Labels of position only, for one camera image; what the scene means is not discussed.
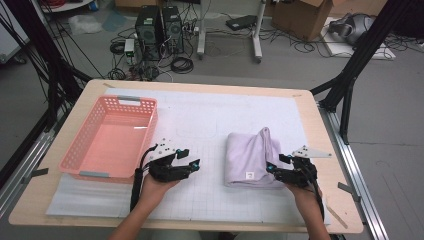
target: pink plastic basket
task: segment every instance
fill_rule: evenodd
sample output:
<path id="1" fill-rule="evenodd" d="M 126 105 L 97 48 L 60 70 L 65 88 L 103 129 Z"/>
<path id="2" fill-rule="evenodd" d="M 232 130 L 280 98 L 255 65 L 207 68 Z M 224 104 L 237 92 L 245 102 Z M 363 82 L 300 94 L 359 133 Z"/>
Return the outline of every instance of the pink plastic basket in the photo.
<path id="1" fill-rule="evenodd" d="M 60 171 L 83 180 L 132 183 L 157 121 L 155 99 L 99 97 L 62 159 Z"/>

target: human arm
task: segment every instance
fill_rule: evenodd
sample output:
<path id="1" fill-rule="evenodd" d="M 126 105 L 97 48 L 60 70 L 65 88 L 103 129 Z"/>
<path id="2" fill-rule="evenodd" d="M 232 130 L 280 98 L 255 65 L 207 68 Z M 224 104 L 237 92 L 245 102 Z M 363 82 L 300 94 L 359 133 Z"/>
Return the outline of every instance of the human arm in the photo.
<path id="1" fill-rule="evenodd" d="M 322 216 L 316 196 L 308 189 L 298 188 L 286 184 L 287 188 L 293 193 L 297 209 L 305 221 L 310 240 L 329 240 L 330 235 L 322 221 Z"/>
<path id="2" fill-rule="evenodd" d="M 141 226 L 143 226 L 150 213 L 162 201 L 165 193 L 178 182 L 158 182 L 150 174 L 147 174 L 144 177 L 143 187 L 137 205 L 119 224 L 115 231 L 113 231 L 112 235 L 109 236 L 109 240 L 135 239 Z"/>

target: computer tower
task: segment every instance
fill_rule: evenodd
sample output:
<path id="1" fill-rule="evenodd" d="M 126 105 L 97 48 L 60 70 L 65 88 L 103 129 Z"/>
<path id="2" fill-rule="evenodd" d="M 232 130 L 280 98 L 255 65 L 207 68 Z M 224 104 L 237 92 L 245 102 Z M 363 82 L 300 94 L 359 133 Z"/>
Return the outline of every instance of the computer tower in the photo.
<path id="1" fill-rule="evenodd" d="M 176 6 L 164 7 L 162 9 L 163 24 L 165 27 L 165 41 L 170 54 L 183 53 L 183 31 L 182 21 Z"/>
<path id="2" fill-rule="evenodd" d="M 160 9 L 155 5 L 145 5 L 140 9 L 135 31 L 143 60 L 160 60 L 160 47 L 164 42 Z"/>

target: gray floor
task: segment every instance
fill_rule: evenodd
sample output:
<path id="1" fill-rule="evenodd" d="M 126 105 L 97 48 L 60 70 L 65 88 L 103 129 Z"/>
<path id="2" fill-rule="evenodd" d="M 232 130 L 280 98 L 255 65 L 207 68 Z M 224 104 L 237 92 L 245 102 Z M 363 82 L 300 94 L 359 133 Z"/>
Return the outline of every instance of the gray floor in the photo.
<path id="1" fill-rule="evenodd" d="M 110 10 L 94 13 L 104 23 L 114 14 Z M 213 24 L 223 24 L 214 20 Z M 102 75 L 111 68 L 110 39 L 134 25 L 126 19 L 113 32 L 75 36 L 75 40 L 98 67 Z M 252 58 L 251 40 L 227 35 L 208 35 L 207 55 L 187 75 L 171 73 L 174 82 L 312 89 L 337 76 L 348 59 L 323 58 L 317 51 L 305 54 L 280 37 L 272 43 L 262 41 L 263 60 Z M 98 76 L 67 39 L 78 69 Z M 319 45 L 322 53 L 324 46 Z M 349 140 L 359 167 L 390 239 L 422 239 L 424 236 L 424 55 L 407 50 L 394 51 L 395 61 L 372 60 L 355 85 L 350 118 Z M 158 81 L 170 82 L 162 74 Z M 316 97 L 320 100 L 325 95 Z M 30 64 L 0 67 L 0 167 L 10 158 L 26 134 L 46 109 L 45 98 Z M 1 239 L 104 239 L 111 229 L 17 227 L 7 222 L 9 211 L 0 221 Z M 203 234 L 213 239 L 215 233 Z M 348 239 L 371 239 L 365 230 Z M 289 239 L 307 239 L 290 234 Z"/>

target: lavender towel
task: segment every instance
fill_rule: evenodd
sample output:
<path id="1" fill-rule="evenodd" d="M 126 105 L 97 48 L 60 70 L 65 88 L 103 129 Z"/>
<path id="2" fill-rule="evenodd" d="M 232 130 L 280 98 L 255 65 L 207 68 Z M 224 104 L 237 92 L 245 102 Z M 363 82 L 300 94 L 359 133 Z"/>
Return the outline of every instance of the lavender towel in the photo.
<path id="1" fill-rule="evenodd" d="M 225 185 L 228 187 L 247 187 L 276 189 L 284 184 L 275 180 L 266 171 L 266 161 L 281 165 L 278 154 L 280 142 L 271 140 L 267 127 L 257 135 L 230 133 L 227 139 L 225 160 Z"/>

